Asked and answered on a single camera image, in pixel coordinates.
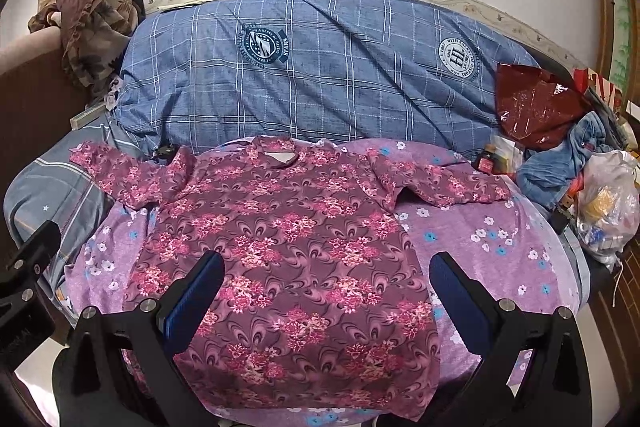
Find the pink floral shirt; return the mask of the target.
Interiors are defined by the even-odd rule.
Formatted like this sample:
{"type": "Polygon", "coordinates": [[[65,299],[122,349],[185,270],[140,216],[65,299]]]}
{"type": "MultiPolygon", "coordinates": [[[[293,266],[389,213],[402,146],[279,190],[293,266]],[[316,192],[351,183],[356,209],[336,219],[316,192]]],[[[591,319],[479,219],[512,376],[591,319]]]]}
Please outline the pink floral shirt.
{"type": "Polygon", "coordinates": [[[290,139],[221,156],[182,148],[166,166],[92,142],[70,159],[117,202],[157,208],[125,310],[209,251],[224,259],[224,283],[177,363],[203,403],[230,409],[419,418],[437,385],[436,332],[398,196],[442,207],[509,195],[496,176],[290,139]]]}

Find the purple floral bed sheet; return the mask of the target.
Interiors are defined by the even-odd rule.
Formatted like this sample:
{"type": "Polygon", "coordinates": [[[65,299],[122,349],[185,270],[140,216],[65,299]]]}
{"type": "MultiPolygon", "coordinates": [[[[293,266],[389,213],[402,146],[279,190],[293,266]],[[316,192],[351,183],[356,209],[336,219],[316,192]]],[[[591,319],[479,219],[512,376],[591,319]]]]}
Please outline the purple floral bed sheet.
{"type": "MultiPolygon", "coordinates": [[[[221,156],[235,152],[256,138],[202,154],[221,156]]],[[[348,153],[376,150],[392,161],[411,160],[421,165],[458,167],[480,173],[458,154],[418,142],[361,140],[337,146],[290,140],[302,145],[332,145],[348,153]]],[[[468,376],[477,363],[428,283],[428,265],[434,254],[446,251],[492,295],[511,298],[524,310],[547,313],[558,306],[576,309],[579,303],[573,270],[559,237],[510,180],[496,177],[506,184],[509,195],[489,204],[436,207],[407,190],[397,199],[395,217],[406,230],[416,252],[435,324],[437,385],[426,409],[433,403],[439,386],[468,376]]],[[[135,210],[114,201],[120,217],[107,218],[96,229],[67,274],[67,288],[76,307],[95,305],[104,312],[129,311],[122,306],[126,280],[145,239],[156,225],[157,208],[149,206],[135,210]]],[[[323,405],[230,409],[203,404],[229,421],[252,426],[345,426],[390,413],[323,405]]]]}

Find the grey striped pillow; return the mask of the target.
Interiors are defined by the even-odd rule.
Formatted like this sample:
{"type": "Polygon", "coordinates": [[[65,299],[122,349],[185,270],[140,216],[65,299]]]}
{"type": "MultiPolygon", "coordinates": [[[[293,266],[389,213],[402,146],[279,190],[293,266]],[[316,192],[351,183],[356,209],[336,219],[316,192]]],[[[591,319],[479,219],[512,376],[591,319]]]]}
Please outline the grey striped pillow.
{"type": "Polygon", "coordinates": [[[116,119],[105,113],[85,127],[68,132],[30,162],[11,182],[3,201],[6,224],[17,245],[26,242],[44,221],[58,225],[61,246],[39,284],[55,308],[72,323],[77,312],[65,295],[65,269],[74,264],[81,247],[114,205],[88,174],[70,162],[70,150],[85,141],[111,145],[135,158],[143,156],[116,119]]]}

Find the clear plastic bag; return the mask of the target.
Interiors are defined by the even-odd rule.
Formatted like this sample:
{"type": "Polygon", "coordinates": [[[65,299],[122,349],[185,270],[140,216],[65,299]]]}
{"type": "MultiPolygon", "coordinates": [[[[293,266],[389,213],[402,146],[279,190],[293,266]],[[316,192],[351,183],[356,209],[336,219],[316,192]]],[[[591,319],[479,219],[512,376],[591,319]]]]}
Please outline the clear plastic bag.
{"type": "Polygon", "coordinates": [[[594,260],[613,272],[639,226],[638,161],[626,150],[593,154],[577,194],[576,235],[594,260]]]}

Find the blue denim garment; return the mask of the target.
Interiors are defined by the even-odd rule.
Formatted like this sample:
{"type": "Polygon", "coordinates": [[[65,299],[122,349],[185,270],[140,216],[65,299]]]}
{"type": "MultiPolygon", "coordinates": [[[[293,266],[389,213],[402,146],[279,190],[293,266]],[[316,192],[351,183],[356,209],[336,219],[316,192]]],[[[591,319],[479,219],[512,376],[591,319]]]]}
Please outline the blue denim garment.
{"type": "Polygon", "coordinates": [[[526,159],[516,172],[516,184],[532,202],[552,210],[591,155],[611,150],[603,122],[590,112],[570,128],[561,144],[526,159]]]}

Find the cream flat box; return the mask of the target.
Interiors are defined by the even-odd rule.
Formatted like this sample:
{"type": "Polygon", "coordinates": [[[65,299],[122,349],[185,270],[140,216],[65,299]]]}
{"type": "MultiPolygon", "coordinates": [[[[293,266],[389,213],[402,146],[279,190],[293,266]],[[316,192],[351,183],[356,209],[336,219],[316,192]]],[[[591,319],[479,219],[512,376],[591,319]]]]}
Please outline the cream flat box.
{"type": "Polygon", "coordinates": [[[81,113],[70,118],[70,129],[79,130],[91,124],[106,112],[105,103],[96,104],[95,106],[86,108],[81,113]]]}

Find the red plastic bag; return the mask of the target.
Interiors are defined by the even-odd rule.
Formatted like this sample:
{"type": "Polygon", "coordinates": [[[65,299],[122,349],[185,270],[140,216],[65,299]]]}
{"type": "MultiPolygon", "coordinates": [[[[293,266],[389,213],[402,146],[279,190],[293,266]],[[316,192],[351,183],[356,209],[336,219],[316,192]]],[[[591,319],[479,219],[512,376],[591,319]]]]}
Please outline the red plastic bag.
{"type": "Polygon", "coordinates": [[[495,100],[501,131],[529,150],[560,145],[591,110],[572,80],[526,65],[498,65],[495,100]]]}

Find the blue plaid quilt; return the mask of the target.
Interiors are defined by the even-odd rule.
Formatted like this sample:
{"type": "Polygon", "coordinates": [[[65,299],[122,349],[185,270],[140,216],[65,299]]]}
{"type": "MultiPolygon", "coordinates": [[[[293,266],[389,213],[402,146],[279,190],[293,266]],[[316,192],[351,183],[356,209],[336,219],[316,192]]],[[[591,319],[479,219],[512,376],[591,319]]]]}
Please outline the blue plaid quilt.
{"type": "Polygon", "coordinates": [[[147,152],[252,135],[393,139],[473,156],[498,129],[501,64],[517,42],[411,0],[220,0],[148,16],[114,115],[147,152]]]}

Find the brown camouflage ruffled garment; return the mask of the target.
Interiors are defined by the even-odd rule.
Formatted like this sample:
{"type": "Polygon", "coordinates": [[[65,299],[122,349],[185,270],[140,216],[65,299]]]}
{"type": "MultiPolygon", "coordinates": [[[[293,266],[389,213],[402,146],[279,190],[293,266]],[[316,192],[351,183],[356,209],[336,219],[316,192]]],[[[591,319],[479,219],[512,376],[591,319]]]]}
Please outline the brown camouflage ruffled garment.
{"type": "Polygon", "coordinates": [[[143,0],[54,0],[30,18],[27,28],[57,27],[65,74],[99,94],[119,71],[129,40],[144,19],[143,0]]]}

